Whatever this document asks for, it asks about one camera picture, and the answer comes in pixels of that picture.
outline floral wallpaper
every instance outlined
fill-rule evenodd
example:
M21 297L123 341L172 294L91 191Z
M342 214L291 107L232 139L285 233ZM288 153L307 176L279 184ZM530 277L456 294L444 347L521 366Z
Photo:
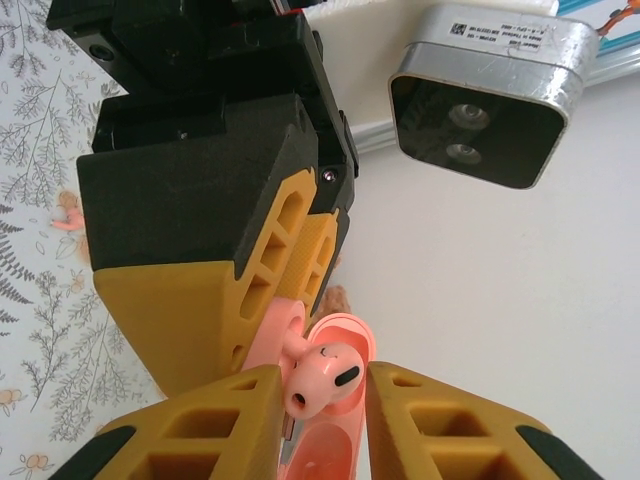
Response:
M0 0L0 478L48 478L113 418L162 398L97 296L75 161L121 93L50 0Z

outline silver camera housing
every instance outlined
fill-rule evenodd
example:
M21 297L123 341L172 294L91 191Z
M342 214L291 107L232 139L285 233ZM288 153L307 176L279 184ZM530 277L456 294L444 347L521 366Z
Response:
M438 4L389 82L409 156L512 188L532 187L564 134L599 49L565 18Z

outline white surface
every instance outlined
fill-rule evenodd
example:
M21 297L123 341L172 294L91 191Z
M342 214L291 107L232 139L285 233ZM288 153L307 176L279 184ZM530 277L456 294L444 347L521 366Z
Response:
M352 127L391 118L387 83L397 72L423 10L435 0L334 0L305 10L320 32L324 66ZM457 3L555 15L557 0L459 0Z
M380 360L533 415L616 480L640 471L639 81L585 94L532 190L363 157L335 279Z

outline white wall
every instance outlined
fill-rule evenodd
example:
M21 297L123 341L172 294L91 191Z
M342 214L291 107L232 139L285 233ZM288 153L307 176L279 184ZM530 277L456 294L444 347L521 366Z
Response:
M528 191L365 156L335 276L379 359L537 417L617 480L640 472L639 113L640 76L588 90Z

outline qr code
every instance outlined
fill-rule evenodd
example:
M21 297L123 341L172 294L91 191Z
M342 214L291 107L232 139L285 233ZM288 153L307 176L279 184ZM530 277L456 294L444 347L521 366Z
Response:
M453 27L451 27L451 33L453 35L464 35L466 30L467 26L464 23L454 23Z

